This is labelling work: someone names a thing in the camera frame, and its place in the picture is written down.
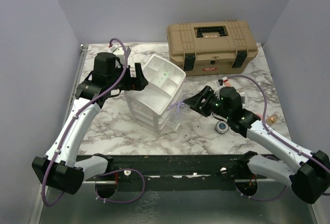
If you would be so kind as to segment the gold cap foundation bottle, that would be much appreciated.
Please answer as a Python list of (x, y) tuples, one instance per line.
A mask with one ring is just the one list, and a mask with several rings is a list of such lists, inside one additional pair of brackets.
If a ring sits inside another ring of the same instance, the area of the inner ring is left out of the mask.
[(274, 112), (272, 115), (270, 115), (267, 120), (266, 120), (266, 124), (269, 126), (272, 126), (273, 124), (275, 124), (279, 119), (281, 118), (281, 114), (279, 112)]

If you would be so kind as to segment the white plastic drawer organizer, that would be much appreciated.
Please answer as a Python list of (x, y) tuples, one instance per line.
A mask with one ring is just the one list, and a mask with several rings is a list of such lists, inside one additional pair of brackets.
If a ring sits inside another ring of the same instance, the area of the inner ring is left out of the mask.
[(148, 85), (142, 91), (124, 92), (132, 119), (158, 135), (166, 129), (176, 130), (183, 120), (174, 117), (174, 109), (167, 108), (183, 100), (188, 89), (184, 87), (186, 73), (158, 55), (152, 55), (142, 67)]

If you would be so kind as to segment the round compact with lid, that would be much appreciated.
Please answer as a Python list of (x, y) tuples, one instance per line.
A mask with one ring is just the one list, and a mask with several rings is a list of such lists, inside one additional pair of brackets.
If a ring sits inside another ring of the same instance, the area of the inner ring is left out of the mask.
[(229, 130), (229, 126), (225, 121), (218, 121), (215, 125), (215, 130), (219, 134), (226, 134)]

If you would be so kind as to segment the eyeshadow palette package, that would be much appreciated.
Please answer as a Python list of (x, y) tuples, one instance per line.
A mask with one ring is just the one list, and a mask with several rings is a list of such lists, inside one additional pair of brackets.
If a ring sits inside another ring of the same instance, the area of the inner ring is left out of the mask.
[(246, 92), (239, 92), (240, 97), (241, 97), (241, 102), (243, 107), (248, 107), (249, 105), (249, 97)]

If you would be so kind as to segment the tan plastic toolbox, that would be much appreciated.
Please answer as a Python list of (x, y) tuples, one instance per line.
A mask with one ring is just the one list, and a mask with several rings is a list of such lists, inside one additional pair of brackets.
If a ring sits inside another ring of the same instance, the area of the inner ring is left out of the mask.
[(172, 24), (167, 41), (170, 62), (187, 76), (240, 74), (258, 54), (247, 21)]

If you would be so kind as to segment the purple eyelash curler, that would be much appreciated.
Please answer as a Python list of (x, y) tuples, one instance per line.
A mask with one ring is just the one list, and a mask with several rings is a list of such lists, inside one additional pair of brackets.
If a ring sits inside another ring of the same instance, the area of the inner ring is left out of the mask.
[(180, 100), (176, 103), (171, 104), (168, 108), (167, 111), (171, 111), (172, 109), (174, 109), (174, 117), (176, 119), (180, 119), (182, 117), (182, 114), (184, 113), (185, 109), (186, 109), (186, 104), (184, 103), (183, 100)]

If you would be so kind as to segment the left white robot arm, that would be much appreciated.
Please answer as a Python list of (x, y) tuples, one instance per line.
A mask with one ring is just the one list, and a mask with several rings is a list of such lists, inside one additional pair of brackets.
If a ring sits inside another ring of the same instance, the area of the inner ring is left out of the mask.
[(108, 180), (113, 176), (113, 159), (107, 155), (96, 154), (80, 162), (76, 158), (91, 122), (106, 100), (113, 97), (111, 92), (141, 91), (148, 85), (140, 63), (135, 64), (136, 76), (131, 76), (128, 56), (129, 51), (96, 55), (93, 70), (77, 86), (71, 112), (59, 136), (43, 157), (35, 157), (32, 162), (42, 190), (52, 187), (73, 195), (84, 180), (94, 176)]

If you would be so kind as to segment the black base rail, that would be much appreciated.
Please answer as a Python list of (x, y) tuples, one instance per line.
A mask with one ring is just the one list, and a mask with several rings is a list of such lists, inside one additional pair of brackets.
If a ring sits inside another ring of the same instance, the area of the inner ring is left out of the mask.
[(129, 176), (94, 176), (97, 189), (119, 192), (235, 190), (236, 183), (254, 183), (254, 176), (243, 165), (245, 155), (115, 155), (111, 170), (132, 169)]

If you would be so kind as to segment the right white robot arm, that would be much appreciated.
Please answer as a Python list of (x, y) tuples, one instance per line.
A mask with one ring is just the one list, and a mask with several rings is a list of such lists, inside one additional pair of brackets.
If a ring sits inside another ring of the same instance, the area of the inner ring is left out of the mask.
[(237, 165), (242, 178), (256, 174), (273, 179), (289, 186), (309, 204), (314, 204), (329, 189), (329, 156), (321, 150), (305, 149), (272, 130), (258, 115), (243, 108), (241, 95), (234, 87), (222, 87), (216, 95), (206, 86), (184, 103), (204, 117), (216, 114), (225, 118), (232, 131), (257, 142), (279, 158), (277, 162), (249, 153)]

